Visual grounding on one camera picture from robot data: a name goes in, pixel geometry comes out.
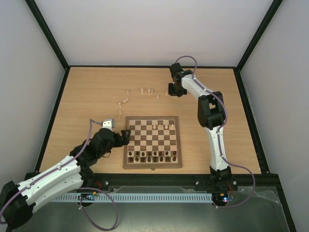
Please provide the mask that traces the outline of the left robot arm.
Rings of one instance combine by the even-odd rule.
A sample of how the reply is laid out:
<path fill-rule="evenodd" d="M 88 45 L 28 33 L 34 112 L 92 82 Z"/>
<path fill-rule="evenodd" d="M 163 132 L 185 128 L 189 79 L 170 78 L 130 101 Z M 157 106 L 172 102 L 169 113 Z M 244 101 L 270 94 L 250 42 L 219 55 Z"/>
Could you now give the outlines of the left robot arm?
<path fill-rule="evenodd" d="M 91 166 L 112 148 L 129 143 L 131 132 L 115 133 L 101 128 L 69 155 L 44 172 L 22 181 L 6 183 L 0 192 L 0 222 L 13 230 L 28 222 L 42 206 L 56 197 L 79 188 L 90 188 L 95 174 Z"/>

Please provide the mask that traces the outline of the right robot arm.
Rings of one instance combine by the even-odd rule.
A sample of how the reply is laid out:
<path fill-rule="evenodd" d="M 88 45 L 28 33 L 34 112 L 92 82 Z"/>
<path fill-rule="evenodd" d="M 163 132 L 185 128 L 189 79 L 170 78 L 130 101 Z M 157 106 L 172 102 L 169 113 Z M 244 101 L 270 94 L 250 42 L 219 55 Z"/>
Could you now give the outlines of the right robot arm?
<path fill-rule="evenodd" d="M 227 119 L 223 95 L 204 86 L 193 71 L 184 70 L 178 62 L 169 71 L 173 80 L 169 83 L 169 95 L 181 97 L 189 92 L 197 99 L 197 119 L 208 135 L 211 150 L 210 182 L 215 189 L 222 189 L 232 177 L 223 137 Z"/>

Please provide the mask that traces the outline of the wooden chess board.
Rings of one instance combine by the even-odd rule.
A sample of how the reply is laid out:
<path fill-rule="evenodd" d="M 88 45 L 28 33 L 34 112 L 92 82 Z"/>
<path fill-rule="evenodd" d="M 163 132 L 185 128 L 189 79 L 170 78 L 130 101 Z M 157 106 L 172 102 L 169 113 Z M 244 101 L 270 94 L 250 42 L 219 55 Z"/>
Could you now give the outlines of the wooden chess board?
<path fill-rule="evenodd" d="M 128 116 L 126 129 L 131 130 L 131 135 L 130 142 L 124 149 L 124 169 L 180 169 L 183 167 L 177 116 Z M 147 161 L 148 152 L 152 153 L 151 162 Z M 139 157 L 139 162 L 135 161 L 135 157 Z M 157 162 L 153 162 L 153 157 L 157 157 Z"/>

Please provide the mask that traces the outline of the black aluminium rail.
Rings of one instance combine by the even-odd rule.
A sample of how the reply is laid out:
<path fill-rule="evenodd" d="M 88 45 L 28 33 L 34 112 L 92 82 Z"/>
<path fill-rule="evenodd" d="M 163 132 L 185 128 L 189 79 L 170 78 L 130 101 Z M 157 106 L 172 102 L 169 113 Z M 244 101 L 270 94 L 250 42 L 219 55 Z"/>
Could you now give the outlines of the black aluminium rail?
<path fill-rule="evenodd" d="M 256 185 L 271 185 L 279 183 L 277 174 L 254 174 Z M 239 185 L 251 185 L 253 178 L 250 174 L 233 174 L 233 178 Z M 142 186 L 176 185 L 194 186 L 211 183 L 210 174 L 94 174 L 94 180 L 102 185 L 108 181 L 109 186 L 122 186 L 137 184 Z"/>

